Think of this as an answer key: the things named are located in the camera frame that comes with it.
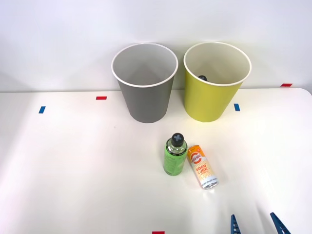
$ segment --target black bottle cap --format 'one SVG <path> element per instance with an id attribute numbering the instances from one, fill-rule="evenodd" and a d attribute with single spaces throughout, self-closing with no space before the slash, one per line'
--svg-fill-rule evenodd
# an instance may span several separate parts
<path id="1" fill-rule="evenodd" d="M 200 78 L 200 79 L 202 79 L 204 81 L 207 81 L 207 78 L 205 76 L 203 76 L 203 75 L 199 76 L 198 78 Z"/>
<path id="2" fill-rule="evenodd" d="M 184 142 L 184 137 L 181 133 L 173 134 L 173 136 L 171 138 L 171 144 L 174 147 L 181 147 L 183 145 L 183 142 Z"/>

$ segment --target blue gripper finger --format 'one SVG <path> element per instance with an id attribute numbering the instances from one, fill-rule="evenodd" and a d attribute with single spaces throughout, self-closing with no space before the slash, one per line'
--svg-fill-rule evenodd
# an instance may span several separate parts
<path id="1" fill-rule="evenodd" d="M 278 234 L 291 234 L 285 227 L 285 225 L 282 223 L 282 221 L 279 220 L 279 218 L 273 212 L 270 215 Z"/>
<path id="2" fill-rule="evenodd" d="M 231 234 L 241 234 L 234 214 L 231 216 Z"/>

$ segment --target paper cup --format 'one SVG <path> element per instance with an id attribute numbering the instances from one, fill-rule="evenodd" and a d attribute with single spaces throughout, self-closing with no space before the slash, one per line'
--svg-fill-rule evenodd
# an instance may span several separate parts
<path id="1" fill-rule="evenodd" d="M 222 42 L 192 46 L 184 55 L 184 66 L 185 110 L 201 122 L 211 122 L 222 115 L 252 68 L 243 51 Z M 207 81 L 198 78 L 202 75 Z"/>
<path id="2" fill-rule="evenodd" d="M 114 57 L 112 71 L 134 119 L 153 123 L 166 114 L 177 68 L 176 55 L 154 43 L 128 46 Z"/>

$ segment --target orange can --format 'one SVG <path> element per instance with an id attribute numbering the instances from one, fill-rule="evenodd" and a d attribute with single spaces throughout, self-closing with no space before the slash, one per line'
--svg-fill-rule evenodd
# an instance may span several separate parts
<path id="1" fill-rule="evenodd" d="M 187 156 L 203 189 L 210 189 L 219 183 L 199 145 L 190 147 Z"/>

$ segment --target yellow cup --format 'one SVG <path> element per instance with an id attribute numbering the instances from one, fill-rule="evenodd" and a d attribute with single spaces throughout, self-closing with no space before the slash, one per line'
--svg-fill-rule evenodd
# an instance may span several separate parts
<path id="1" fill-rule="evenodd" d="M 185 110 L 195 120 L 217 120 L 251 72 L 248 56 L 235 46 L 203 42 L 184 55 Z M 205 76 L 204 81 L 198 76 Z"/>

